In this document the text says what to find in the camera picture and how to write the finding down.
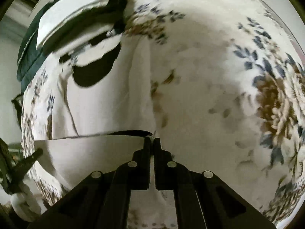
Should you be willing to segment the dark green quilt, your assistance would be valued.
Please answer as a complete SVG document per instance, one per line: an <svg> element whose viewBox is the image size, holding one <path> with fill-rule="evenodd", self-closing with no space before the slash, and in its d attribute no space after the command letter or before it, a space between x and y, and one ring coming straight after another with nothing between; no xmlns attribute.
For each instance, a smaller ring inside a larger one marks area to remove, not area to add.
<svg viewBox="0 0 305 229"><path fill-rule="evenodd" d="M48 2L33 18L28 27L18 52L18 70L17 80L21 85L21 94L23 94L36 72L39 70L44 60L47 58L42 49L36 49L38 28L41 17L60 0Z"/></svg>

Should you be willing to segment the floral bed sheet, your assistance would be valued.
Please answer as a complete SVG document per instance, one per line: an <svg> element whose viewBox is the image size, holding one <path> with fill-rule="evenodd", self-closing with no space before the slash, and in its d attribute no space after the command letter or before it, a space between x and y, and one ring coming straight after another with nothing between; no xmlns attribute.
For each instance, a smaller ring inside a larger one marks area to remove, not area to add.
<svg viewBox="0 0 305 229"><path fill-rule="evenodd" d="M150 45L154 133L172 159L211 171L274 224L290 228L304 203L304 67L259 0L127 0L118 37ZM22 147L51 139L56 86L42 65L23 95ZM46 206L69 190L29 176Z"/></svg>

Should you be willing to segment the stack of folded clothes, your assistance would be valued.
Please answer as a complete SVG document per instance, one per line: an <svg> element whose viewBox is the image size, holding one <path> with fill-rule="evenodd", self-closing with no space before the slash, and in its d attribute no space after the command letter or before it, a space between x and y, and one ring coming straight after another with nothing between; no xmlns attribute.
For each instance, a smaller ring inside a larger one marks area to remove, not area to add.
<svg viewBox="0 0 305 229"><path fill-rule="evenodd" d="M36 48L46 60L42 73L55 87L72 76L90 87L111 71L121 49L127 0L59 0L41 17Z"/></svg>

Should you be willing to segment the white cloth with black trim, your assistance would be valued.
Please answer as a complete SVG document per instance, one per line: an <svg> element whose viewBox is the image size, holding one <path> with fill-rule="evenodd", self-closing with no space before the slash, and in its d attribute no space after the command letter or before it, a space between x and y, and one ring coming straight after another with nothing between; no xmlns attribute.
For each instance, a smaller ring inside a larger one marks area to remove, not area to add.
<svg viewBox="0 0 305 229"><path fill-rule="evenodd" d="M141 146L132 131L154 133L150 82L150 45L145 37L107 40L97 51L120 46L111 71L97 84L82 88L60 76L52 111L52 137L39 139L42 173L68 190L93 171L110 172Z"/></svg>

